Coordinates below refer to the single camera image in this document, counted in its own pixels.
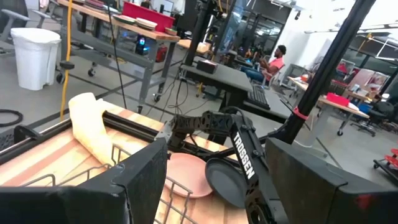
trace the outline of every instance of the black box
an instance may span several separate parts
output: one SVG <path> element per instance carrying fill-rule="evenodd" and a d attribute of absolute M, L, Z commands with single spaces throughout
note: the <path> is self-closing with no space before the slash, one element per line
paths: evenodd
<path fill-rule="evenodd" d="M 206 73 L 214 74 L 217 69 L 217 64 L 209 60 L 200 60 L 198 61 L 197 69 Z"/>

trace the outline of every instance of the man sitting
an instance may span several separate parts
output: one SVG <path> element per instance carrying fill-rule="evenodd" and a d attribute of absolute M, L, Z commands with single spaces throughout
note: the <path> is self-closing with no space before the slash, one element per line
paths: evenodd
<path fill-rule="evenodd" d="M 283 56 L 286 54 L 286 47 L 279 45 L 275 51 L 275 59 L 268 64 L 263 58 L 260 59 L 260 66 L 263 68 L 262 72 L 258 72 L 254 68 L 242 67 L 241 71 L 244 72 L 250 79 L 262 82 L 266 78 L 266 85 L 269 85 L 271 78 L 284 66 Z"/>

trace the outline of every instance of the wooden cutting board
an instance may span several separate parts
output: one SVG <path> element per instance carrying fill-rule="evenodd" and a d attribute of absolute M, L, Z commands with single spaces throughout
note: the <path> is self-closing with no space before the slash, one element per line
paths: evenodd
<path fill-rule="evenodd" d="M 124 108 L 118 107 L 108 102 L 103 102 L 106 110 L 118 114 L 123 118 L 159 130 L 163 123 L 134 113 Z M 106 132 L 111 137 L 113 143 L 119 144 L 124 150 L 134 154 L 147 146 L 148 143 L 134 138 L 114 129 L 107 128 Z M 201 137 L 195 137 L 195 141 L 200 147 L 211 151 L 220 151 L 226 147 L 207 141 Z M 98 162 L 77 140 L 73 138 L 72 129 L 60 133 L 58 136 L 34 147 L 23 153 L 17 158 L 0 166 L 0 185 L 18 186 L 41 177 L 46 174 L 53 174 L 56 183 L 59 184 L 74 175 L 79 174 L 91 167 L 100 167 Z M 105 168 L 93 169 L 90 177 L 94 177 L 105 171 Z M 86 180 L 86 174 L 66 183 L 65 185 L 78 185 Z M 50 186 L 50 178 L 38 181 L 32 186 Z M 170 191 L 163 189 L 162 199 L 167 202 L 170 200 Z M 173 194 L 172 205 L 179 210 L 184 208 L 185 198 Z M 187 204 L 187 215 L 197 223 L 214 224 L 246 224 L 246 211 L 226 205 L 219 197 L 210 194 L 203 198 L 190 199 Z M 166 205 L 159 202 L 156 219 L 163 221 L 165 217 Z M 167 223 L 180 223 L 181 215 L 171 210 Z"/>

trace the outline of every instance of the pink shirt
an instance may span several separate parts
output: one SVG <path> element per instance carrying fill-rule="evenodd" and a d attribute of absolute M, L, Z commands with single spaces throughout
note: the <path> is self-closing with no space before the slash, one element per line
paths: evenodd
<path fill-rule="evenodd" d="M 275 58 L 269 63 L 269 66 L 270 67 L 275 66 L 278 69 L 280 69 L 280 68 L 282 68 L 282 66 L 284 66 L 284 59 L 282 57 L 281 58 Z M 268 72 L 265 75 L 266 75 L 266 78 L 267 78 L 268 81 L 271 80 L 272 76 L 270 76 Z"/>

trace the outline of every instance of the pink plate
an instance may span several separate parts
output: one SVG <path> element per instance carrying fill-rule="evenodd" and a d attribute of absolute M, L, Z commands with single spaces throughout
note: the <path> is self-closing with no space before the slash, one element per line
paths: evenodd
<path fill-rule="evenodd" d="M 205 175 L 206 162 L 199 157 L 186 153 L 173 153 L 167 162 L 167 176 L 190 189 L 191 198 L 200 198 L 209 195 L 213 190 L 209 186 Z M 165 185 L 171 188 L 172 182 L 166 179 Z M 188 192 L 177 184 L 174 185 L 177 195 L 186 197 Z"/>

